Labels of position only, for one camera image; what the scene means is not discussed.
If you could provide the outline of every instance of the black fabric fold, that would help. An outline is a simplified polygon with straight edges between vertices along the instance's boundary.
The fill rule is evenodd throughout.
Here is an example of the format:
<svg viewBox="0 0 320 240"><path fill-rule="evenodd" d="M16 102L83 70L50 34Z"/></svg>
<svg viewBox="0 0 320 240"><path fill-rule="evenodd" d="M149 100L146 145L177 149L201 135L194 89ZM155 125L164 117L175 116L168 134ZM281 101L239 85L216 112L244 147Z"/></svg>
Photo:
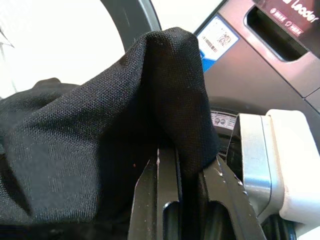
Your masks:
<svg viewBox="0 0 320 240"><path fill-rule="evenodd" d="M84 85L51 79L0 101L0 225L122 222L163 136L179 152L184 239L195 239L197 176L218 138L197 38L180 28L145 34Z"/></svg>

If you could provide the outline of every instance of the black cloth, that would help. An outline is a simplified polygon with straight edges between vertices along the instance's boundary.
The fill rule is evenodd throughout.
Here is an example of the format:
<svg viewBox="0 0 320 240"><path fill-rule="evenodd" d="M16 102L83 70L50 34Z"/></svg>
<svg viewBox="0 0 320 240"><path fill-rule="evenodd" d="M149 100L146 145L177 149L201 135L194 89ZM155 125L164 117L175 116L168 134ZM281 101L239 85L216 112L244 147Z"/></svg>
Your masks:
<svg viewBox="0 0 320 240"><path fill-rule="evenodd" d="M122 223L165 137L181 164L183 239L196 239L197 175L218 138L198 40L180 28L145 34L81 86L50 79L0 100L0 225Z"/></svg>

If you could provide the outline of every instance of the detergent drawer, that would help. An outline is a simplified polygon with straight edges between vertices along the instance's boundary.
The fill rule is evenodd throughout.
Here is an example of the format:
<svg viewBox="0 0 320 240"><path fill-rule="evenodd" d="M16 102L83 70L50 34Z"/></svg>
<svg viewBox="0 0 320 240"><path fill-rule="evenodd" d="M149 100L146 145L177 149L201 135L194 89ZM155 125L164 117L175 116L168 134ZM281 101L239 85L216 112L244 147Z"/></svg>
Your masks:
<svg viewBox="0 0 320 240"><path fill-rule="evenodd" d="M315 15L320 16L320 2L255 1L256 4L252 0L229 0L219 13L303 98L307 97L320 88L320 20ZM301 9L312 9L310 21L300 14ZM299 55L293 58L282 57L278 50L286 49L286 45L281 45L281 41L301 45L305 52L297 48L288 48L288 54L300 52Z"/></svg>

